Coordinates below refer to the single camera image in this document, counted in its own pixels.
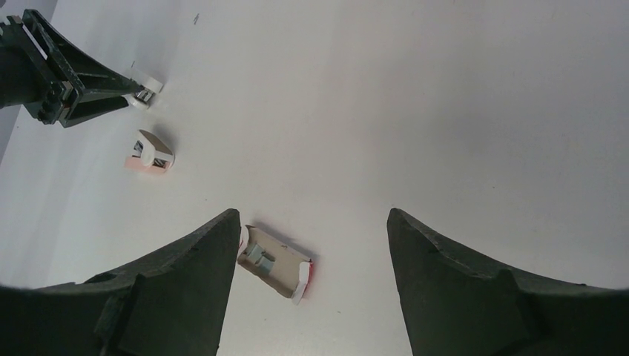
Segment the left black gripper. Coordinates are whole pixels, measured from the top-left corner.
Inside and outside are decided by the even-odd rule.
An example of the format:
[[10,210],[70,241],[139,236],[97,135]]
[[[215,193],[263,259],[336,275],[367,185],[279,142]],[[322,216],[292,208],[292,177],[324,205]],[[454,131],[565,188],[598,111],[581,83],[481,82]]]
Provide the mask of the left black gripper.
[[[74,88],[84,96],[68,102]],[[26,9],[1,21],[1,107],[22,105],[42,123],[70,128],[129,106],[141,84],[104,66],[67,40],[43,15]]]

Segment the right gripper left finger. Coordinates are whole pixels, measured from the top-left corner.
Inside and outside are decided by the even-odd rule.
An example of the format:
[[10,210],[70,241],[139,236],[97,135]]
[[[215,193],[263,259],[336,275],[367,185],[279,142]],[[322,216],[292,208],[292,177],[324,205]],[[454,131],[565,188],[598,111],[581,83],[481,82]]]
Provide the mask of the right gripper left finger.
[[230,208],[83,283],[1,287],[3,355],[215,355],[240,244]]

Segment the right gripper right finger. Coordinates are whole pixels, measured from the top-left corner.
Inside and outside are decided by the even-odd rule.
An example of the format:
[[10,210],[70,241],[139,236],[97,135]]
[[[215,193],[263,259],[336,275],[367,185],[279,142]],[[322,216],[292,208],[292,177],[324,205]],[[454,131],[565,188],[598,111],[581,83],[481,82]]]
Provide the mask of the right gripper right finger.
[[626,355],[628,291],[533,274],[399,208],[386,222],[414,355]]

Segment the pink white stapler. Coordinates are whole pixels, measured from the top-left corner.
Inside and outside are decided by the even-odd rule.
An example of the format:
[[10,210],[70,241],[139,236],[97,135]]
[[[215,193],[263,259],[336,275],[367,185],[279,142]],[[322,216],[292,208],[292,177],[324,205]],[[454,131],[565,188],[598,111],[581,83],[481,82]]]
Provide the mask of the pink white stapler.
[[157,136],[146,130],[138,130],[130,156],[124,167],[146,174],[164,174],[175,162],[174,152]]

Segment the grey staple strip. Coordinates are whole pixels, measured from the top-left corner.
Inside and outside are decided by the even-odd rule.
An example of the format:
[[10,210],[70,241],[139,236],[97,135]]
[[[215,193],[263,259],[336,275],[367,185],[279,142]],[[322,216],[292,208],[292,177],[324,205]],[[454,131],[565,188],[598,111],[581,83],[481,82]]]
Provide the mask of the grey staple strip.
[[255,243],[250,245],[245,252],[246,259],[252,263],[258,274],[269,275],[273,269],[275,258],[270,255],[261,245]]

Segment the cardboard staple box tray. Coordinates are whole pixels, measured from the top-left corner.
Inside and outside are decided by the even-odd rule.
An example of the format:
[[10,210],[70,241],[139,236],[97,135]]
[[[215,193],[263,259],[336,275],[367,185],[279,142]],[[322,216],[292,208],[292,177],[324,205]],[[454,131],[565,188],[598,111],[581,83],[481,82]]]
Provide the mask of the cardboard staple box tray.
[[[257,226],[247,225],[246,233],[247,236],[240,239],[237,264],[293,304],[300,304],[311,282],[314,260]],[[269,275],[258,274],[254,265],[246,259],[246,249],[255,243],[275,258]]]

